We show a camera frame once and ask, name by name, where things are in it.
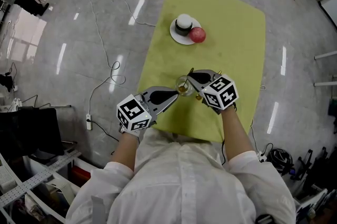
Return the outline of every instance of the gray floor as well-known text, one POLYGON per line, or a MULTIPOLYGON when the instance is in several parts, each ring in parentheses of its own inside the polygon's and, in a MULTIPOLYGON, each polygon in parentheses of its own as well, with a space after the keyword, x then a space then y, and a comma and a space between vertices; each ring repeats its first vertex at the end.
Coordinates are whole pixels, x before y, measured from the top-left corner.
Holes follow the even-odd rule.
MULTIPOLYGON (((15 80, 19 87, 15 96, 22 100, 38 94, 37 106, 48 102, 71 104, 73 108, 57 112, 62 138, 78 141, 83 155, 103 166, 116 142, 97 126, 94 125, 93 131, 87 131, 85 126, 90 93, 110 72, 90 2, 47 1, 52 10, 47 10, 41 18, 12 7, 6 19, 12 23, 0 49, 0 70, 5 72, 15 62, 18 67, 15 80)), ((139 2, 126 1, 132 11, 139 2)), ((331 150, 335 144, 333 118, 327 116, 331 89, 314 88, 313 82, 329 80, 331 74, 337 72, 337 64, 332 57, 320 61, 314 61, 313 57, 336 50, 337 34, 333 25, 315 0, 242 1, 261 9, 266 16, 261 83, 266 90, 260 91, 253 126, 259 149, 273 142, 275 147, 288 150, 294 159, 309 148, 315 153, 323 146, 331 150)), ((136 92, 154 28, 129 25, 131 16, 122 0, 92 2, 109 61, 121 62, 115 73, 125 75, 126 82, 119 86, 108 80, 99 87, 91 100, 91 114, 93 120, 118 138, 115 107, 124 97, 136 92)), ((138 19, 155 24, 162 3, 163 0, 145 0, 138 19)), ((10 103, 13 94, 3 93, 6 103, 10 103)))

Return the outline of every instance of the small glass cup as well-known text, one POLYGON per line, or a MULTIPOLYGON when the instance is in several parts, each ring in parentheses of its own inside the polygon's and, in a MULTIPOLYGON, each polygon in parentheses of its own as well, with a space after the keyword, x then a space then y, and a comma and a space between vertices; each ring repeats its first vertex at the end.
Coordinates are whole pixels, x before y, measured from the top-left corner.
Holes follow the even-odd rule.
POLYGON ((194 92, 194 87, 187 80, 187 76, 181 76, 176 80, 175 89, 182 96, 188 96, 194 92))

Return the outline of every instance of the yellow-green mat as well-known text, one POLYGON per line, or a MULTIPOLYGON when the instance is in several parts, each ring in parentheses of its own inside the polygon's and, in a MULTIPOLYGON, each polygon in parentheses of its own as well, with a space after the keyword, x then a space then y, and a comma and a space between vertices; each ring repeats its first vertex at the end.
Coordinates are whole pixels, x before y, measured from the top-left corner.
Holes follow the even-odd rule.
MULTIPOLYGON (((165 0, 148 50, 138 91, 150 86, 174 88, 178 77, 195 70, 222 71, 235 81, 237 114, 246 132, 251 125, 261 85, 265 48, 263 12, 239 0, 165 0), (170 35, 180 14, 197 19, 207 37, 182 45, 170 35)), ((222 142, 222 120, 195 98, 180 96, 158 116, 157 129, 202 140, 222 142)))

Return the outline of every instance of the white shirt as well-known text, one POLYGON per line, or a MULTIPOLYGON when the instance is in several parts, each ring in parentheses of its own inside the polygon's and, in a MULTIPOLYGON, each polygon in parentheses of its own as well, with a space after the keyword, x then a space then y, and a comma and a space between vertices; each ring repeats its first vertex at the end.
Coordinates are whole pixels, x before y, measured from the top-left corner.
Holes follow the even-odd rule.
POLYGON ((250 151, 228 164, 227 172, 210 143, 178 143, 171 134, 148 129, 135 172, 117 162, 93 170, 66 223, 102 222, 92 196, 101 199, 98 215, 109 224, 255 223, 263 214, 276 223, 295 223, 292 196, 270 163, 260 163, 250 151))

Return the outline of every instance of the red ball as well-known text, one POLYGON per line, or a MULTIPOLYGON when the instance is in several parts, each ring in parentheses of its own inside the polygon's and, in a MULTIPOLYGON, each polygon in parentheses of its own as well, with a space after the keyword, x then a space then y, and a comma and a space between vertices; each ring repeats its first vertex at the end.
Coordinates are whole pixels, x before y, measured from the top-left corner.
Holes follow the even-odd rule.
POLYGON ((192 28, 190 31, 190 39, 196 43, 201 43, 206 39, 206 32, 201 27, 192 28))

